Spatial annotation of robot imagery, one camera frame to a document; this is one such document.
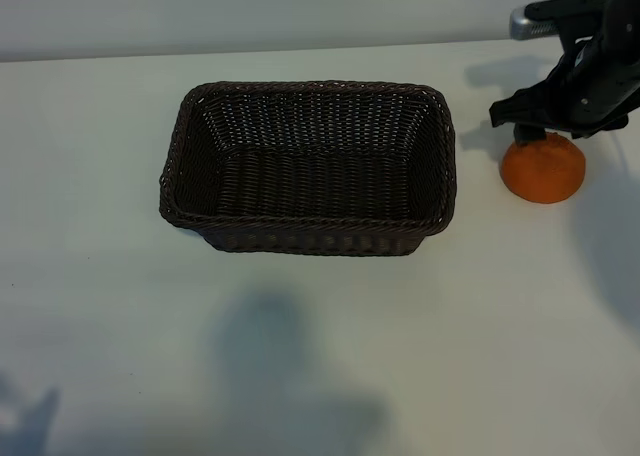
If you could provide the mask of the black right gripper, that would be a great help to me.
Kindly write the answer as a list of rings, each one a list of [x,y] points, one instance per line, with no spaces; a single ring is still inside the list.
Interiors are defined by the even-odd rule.
[[[570,42],[548,77],[552,113],[560,128],[574,134],[594,134],[629,110],[631,99],[631,43],[618,38]],[[540,90],[517,90],[489,108],[491,126],[513,125],[513,139],[524,147],[546,139],[541,125]]]

